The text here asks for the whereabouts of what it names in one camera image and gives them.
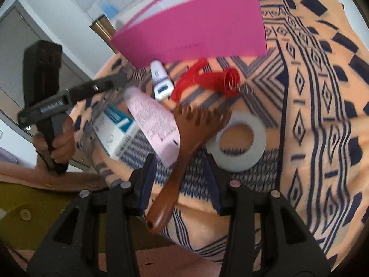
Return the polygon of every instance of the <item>button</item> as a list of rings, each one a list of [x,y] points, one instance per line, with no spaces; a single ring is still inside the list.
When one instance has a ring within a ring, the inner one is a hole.
[[[25,209],[25,208],[21,209],[19,214],[20,214],[21,218],[23,220],[27,221],[27,222],[30,221],[31,218],[32,218],[30,211],[28,209]]]

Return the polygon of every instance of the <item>blue and white box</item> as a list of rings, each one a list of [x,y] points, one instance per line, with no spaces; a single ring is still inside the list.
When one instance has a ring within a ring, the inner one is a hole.
[[[93,130],[109,157],[119,160],[140,127],[135,120],[108,104],[93,122]]]

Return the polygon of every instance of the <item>red strap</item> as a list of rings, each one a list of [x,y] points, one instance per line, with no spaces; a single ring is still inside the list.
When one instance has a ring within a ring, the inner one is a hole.
[[[238,71],[229,67],[224,72],[208,72],[200,75],[200,70],[208,64],[206,59],[201,59],[189,68],[175,85],[170,98],[174,102],[179,102],[183,91],[195,84],[205,89],[219,91],[226,97],[238,95],[241,83]]]

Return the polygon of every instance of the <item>door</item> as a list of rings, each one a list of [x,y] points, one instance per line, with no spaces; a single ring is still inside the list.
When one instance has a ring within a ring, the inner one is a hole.
[[[17,113],[24,108],[23,52],[39,39],[50,40],[19,2],[15,2],[0,18],[0,111],[10,122],[7,125],[29,141],[37,132],[36,126],[21,130]],[[71,88],[88,80],[90,78],[63,54],[59,89]],[[89,166],[79,151],[73,159]]]

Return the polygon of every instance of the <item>black tool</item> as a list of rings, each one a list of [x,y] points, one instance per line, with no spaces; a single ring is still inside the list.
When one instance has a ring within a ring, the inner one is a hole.
[[[61,56],[62,46],[40,40],[25,50],[23,59],[25,109],[18,113],[18,124],[20,128],[36,125],[45,137],[49,153],[54,150],[54,138],[63,132],[67,110],[95,94],[126,86],[128,81],[127,74],[121,71],[57,93]],[[67,170],[68,163],[56,163],[49,154],[45,156],[49,171],[62,174]]]
[[[80,192],[51,227],[27,267],[30,277],[139,277],[129,216],[148,206],[156,160],[149,154],[129,181],[111,190]],[[106,213],[107,273],[98,268],[98,215]]]
[[[318,243],[278,190],[258,193],[218,168],[205,154],[204,175],[211,202],[230,215],[226,252],[220,273],[242,277],[326,277],[331,268]],[[261,218],[261,269],[253,272],[255,213]]]
[[[23,95],[25,109],[55,95],[59,91],[59,69],[61,65],[61,45],[39,40],[25,50],[23,56]],[[67,114],[64,111],[58,113],[53,118],[35,122],[37,130],[45,137],[50,153],[54,149],[52,141],[55,136],[63,132],[62,126],[66,117]],[[19,124],[19,127],[25,128],[30,125]],[[57,174],[64,173],[68,168],[68,163],[56,163],[51,158],[47,159],[47,165]]]

